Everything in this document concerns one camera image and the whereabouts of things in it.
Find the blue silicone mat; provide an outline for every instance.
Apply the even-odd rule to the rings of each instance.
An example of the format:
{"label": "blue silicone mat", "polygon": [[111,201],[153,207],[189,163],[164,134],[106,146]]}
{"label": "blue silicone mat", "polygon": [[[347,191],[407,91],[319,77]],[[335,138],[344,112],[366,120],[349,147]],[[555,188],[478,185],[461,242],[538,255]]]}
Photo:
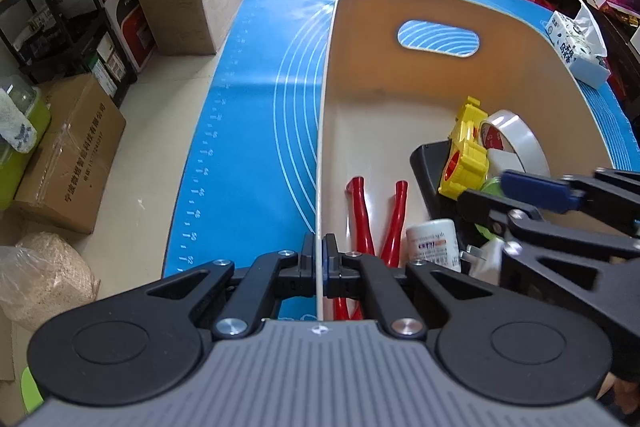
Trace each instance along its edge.
{"label": "blue silicone mat", "polygon": [[[544,33],[551,12],[525,0],[472,0]],[[314,229],[316,139],[335,0],[244,0],[209,89],[178,193],[164,276],[212,259],[249,266],[297,250]],[[468,54],[462,31],[415,22],[406,45]],[[609,86],[580,85],[614,165],[640,170],[640,151]],[[281,318],[313,319],[313,299],[288,299]]]}

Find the floor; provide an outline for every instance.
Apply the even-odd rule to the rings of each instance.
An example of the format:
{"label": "floor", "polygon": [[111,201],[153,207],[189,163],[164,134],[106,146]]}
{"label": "floor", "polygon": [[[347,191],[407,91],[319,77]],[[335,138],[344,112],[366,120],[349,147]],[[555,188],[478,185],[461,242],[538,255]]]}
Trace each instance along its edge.
{"label": "floor", "polygon": [[[175,197],[191,136],[220,55],[164,57],[149,61],[121,111],[127,120],[102,198],[95,232],[88,237],[59,231],[101,279],[105,298],[161,276]],[[26,223],[28,232],[42,225]],[[19,375],[26,366],[30,334],[12,331],[17,380],[0,382],[0,420],[22,413]]]}

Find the gray gripper base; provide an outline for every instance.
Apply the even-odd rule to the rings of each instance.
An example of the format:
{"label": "gray gripper base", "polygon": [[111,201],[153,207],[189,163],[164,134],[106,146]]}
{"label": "gray gripper base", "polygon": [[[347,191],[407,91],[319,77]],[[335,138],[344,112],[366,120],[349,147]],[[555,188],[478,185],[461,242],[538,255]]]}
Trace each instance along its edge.
{"label": "gray gripper base", "polygon": [[[79,385],[91,385],[79,382]],[[592,399],[519,408],[452,381],[423,344],[373,321],[267,321],[216,344],[181,386],[144,403],[89,408],[47,401],[24,427],[608,427]]]}

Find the black circular pad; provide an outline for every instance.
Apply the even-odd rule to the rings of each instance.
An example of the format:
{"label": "black circular pad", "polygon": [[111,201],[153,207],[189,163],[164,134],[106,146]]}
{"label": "black circular pad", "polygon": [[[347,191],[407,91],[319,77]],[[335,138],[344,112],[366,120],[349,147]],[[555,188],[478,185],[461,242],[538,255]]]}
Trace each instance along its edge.
{"label": "black circular pad", "polygon": [[58,315],[35,332],[27,357],[45,395],[126,405],[162,394],[190,374],[202,340],[188,310],[179,301],[131,293]]}
{"label": "black circular pad", "polygon": [[122,363],[135,359],[149,337],[135,324],[110,321],[89,325],[76,333],[72,344],[78,356],[93,363]]}
{"label": "black circular pad", "polygon": [[612,356],[609,339],[591,321],[505,292],[457,302],[436,352],[465,387],[524,406],[595,396]]}

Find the clear plastic wrap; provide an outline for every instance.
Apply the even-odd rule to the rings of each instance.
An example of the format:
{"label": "clear plastic wrap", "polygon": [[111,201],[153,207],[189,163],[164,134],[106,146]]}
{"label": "clear plastic wrap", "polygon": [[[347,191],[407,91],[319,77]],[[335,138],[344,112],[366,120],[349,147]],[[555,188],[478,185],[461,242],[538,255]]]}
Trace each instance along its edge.
{"label": "clear plastic wrap", "polygon": [[93,302],[100,280],[64,239],[42,232],[0,247],[0,307],[35,331],[50,318]]}

